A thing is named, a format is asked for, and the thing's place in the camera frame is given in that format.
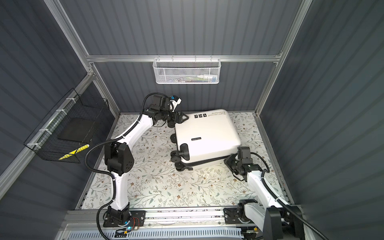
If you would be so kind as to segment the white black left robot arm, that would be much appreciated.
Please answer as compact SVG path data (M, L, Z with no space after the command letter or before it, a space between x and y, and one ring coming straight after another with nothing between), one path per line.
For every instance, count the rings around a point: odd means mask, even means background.
M142 110L136 121L105 146L105 165L108 172L112 174L113 188L113 199L108 206L107 217L119 226L126 226L131 220L125 183L128 172L135 163L131 148L158 121L175 124L183 123L188 119L184 113L176 111L177 105L182 102L179 97L153 93L146 96L145 100L151 96L154 97L153 103L146 108L146 101L143 101Z

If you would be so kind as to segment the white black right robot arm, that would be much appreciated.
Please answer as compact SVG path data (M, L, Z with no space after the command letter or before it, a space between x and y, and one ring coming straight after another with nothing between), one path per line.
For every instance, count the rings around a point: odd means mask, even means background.
M253 224L255 230L243 230L246 240L304 240L301 210L289 205L268 185L265 175L270 168L254 164L252 156L257 154L250 148L238 147L237 153L224 161L233 176L246 181L257 195L256 199L240 200L235 208L225 208L225 223Z

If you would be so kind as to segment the white hard-shell suitcase black lining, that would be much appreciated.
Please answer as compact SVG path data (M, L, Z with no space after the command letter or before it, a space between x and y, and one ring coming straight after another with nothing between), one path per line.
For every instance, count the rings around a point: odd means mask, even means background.
M177 171L214 166L237 152L241 139L230 114L224 109L187 114L188 120L175 124L171 162Z

